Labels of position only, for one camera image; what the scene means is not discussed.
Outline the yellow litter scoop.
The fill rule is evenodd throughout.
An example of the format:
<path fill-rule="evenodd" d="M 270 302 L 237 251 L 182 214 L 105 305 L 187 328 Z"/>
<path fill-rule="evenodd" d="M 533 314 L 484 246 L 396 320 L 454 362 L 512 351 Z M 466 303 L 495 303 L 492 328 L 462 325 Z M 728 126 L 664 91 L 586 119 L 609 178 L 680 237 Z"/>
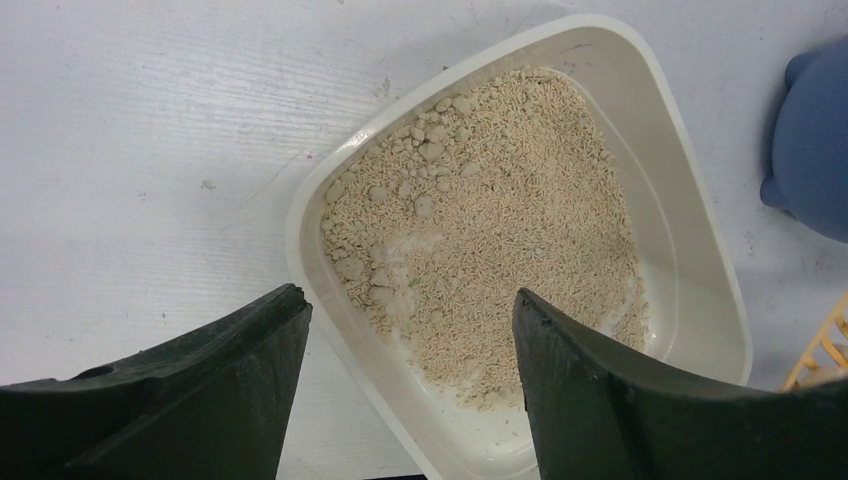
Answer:
<path fill-rule="evenodd" d="M 790 369 L 782 391 L 847 379 L 847 292 L 813 333 Z"/>

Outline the blue plastic bucket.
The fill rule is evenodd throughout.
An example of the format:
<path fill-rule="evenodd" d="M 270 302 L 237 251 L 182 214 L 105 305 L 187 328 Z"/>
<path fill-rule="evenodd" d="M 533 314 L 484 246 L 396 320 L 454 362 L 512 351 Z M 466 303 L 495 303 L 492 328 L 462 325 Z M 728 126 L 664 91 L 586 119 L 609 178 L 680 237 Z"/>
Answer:
<path fill-rule="evenodd" d="M 847 241 L 847 38 L 793 57 L 760 199 L 807 228 Z"/>

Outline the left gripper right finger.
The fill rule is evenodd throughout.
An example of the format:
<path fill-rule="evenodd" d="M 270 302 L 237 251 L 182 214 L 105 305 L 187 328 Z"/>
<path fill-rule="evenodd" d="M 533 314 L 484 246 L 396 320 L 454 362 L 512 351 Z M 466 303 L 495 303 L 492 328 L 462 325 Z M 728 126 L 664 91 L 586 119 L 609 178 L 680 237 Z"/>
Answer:
<path fill-rule="evenodd" d="M 512 330 L 544 479 L 843 479 L 847 383 L 770 393 L 702 377 L 528 289 Z"/>

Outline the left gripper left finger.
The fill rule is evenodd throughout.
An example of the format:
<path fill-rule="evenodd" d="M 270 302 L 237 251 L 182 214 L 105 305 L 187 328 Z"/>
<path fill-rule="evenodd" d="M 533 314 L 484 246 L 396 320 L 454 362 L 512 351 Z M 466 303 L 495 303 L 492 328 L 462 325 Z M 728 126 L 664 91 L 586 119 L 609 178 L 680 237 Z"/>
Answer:
<path fill-rule="evenodd" d="M 312 307 L 283 285 L 68 380 L 1 389 L 5 479 L 272 479 Z"/>

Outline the white litter box tray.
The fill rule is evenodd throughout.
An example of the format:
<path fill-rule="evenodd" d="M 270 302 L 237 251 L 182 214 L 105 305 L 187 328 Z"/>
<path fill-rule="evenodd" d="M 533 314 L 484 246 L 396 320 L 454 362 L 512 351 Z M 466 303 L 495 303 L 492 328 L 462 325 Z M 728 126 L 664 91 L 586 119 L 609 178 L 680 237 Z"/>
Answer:
<path fill-rule="evenodd" d="M 694 149 L 664 73 L 626 24 L 575 14 L 469 57 L 389 106 L 324 158 L 287 216 L 286 261 L 313 322 L 376 412 L 431 479 L 534 479 L 527 416 L 517 407 L 461 407 L 427 383 L 347 299 L 323 251 L 330 184 L 373 144 L 449 94 L 526 65 L 569 76 L 588 98 L 615 157 L 650 304 L 651 355 L 742 385 L 752 346 L 737 277 Z"/>

